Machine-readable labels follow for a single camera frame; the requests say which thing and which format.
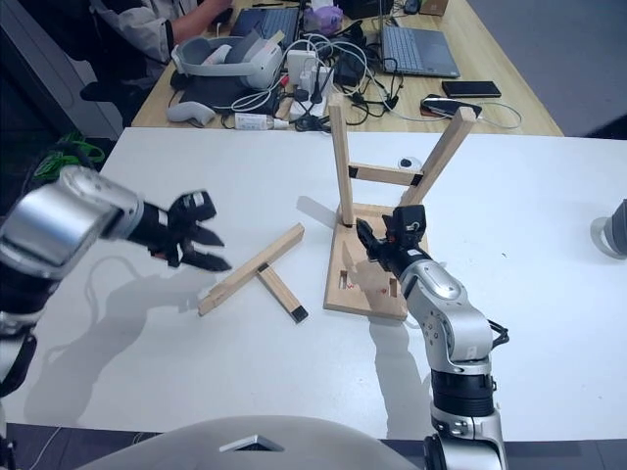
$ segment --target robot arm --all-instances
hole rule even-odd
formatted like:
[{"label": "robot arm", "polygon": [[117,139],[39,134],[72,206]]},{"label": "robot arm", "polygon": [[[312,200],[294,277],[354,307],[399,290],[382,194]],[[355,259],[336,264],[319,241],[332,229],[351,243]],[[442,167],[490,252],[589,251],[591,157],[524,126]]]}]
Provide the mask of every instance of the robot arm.
[{"label": "robot arm", "polygon": [[98,238],[142,245],[170,266],[224,271],[224,259],[194,247],[223,245],[198,223],[215,215],[205,191],[183,195],[165,211],[82,166],[63,168],[54,184],[22,198],[0,226],[0,398],[24,381],[36,348],[31,330]]},{"label": "robot arm", "polygon": [[418,247],[426,229],[423,206],[396,208],[384,221],[385,239],[359,219],[358,235],[368,258],[399,279],[424,334],[437,431],[425,439],[427,469],[506,470],[490,352],[508,341],[507,330],[473,307],[464,287]]}]

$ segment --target smartphone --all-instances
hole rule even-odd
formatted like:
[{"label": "smartphone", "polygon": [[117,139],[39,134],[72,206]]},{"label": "smartphone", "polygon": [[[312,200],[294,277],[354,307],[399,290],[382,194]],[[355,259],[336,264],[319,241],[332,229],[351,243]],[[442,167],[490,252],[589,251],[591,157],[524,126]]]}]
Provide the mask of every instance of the smartphone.
[{"label": "smartphone", "polygon": [[428,95],[420,102],[420,111],[422,113],[433,113],[437,116],[444,116],[446,118],[452,118],[457,112],[458,108],[467,106],[472,108],[475,115],[479,118],[479,115],[483,111],[483,108],[477,105],[471,105],[470,103],[464,103],[463,101],[452,100],[438,95]]},{"label": "smartphone", "polygon": [[501,98],[494,81],[443,81],[442,89],[449,98]]}]

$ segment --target vr headset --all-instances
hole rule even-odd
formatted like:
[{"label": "vr headset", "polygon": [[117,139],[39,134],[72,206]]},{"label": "vr headset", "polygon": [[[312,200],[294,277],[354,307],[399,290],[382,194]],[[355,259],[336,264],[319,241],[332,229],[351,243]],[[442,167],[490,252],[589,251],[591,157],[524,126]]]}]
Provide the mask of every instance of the vr headset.
[{"label": "vr headset", "polygon": [[246,37],[195,36],[175,46],[171,57],[181,74],[234,76],[248,88],[265,90],[275,81],[283,55],[276,43],[252,31]]}]

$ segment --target gray floor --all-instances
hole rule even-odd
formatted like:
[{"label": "gray floor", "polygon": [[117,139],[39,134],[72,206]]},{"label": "gray floor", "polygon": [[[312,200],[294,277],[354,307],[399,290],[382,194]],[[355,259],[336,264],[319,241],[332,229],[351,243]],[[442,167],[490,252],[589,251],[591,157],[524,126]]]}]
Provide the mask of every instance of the gray floor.
[{"label": "gray floor", "polygon": [[468,2],[564,135],[627,114],[626,0]]}]

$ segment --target black chair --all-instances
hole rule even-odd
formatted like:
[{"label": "black chair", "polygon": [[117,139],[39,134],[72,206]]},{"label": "black chair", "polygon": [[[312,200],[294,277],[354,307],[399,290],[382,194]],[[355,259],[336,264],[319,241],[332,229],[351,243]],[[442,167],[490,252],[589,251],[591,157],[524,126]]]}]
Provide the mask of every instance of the black chair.
[{"label": "black chair", "polygon": [[85,101],[111,102],[124,127],[133,118],[150,89],[122,83],[146,74],[143,54],[133,48],[97,15],[89,0],[20,0],[50,37],[75,61],[87,61],[98,81],[87,84]]}]

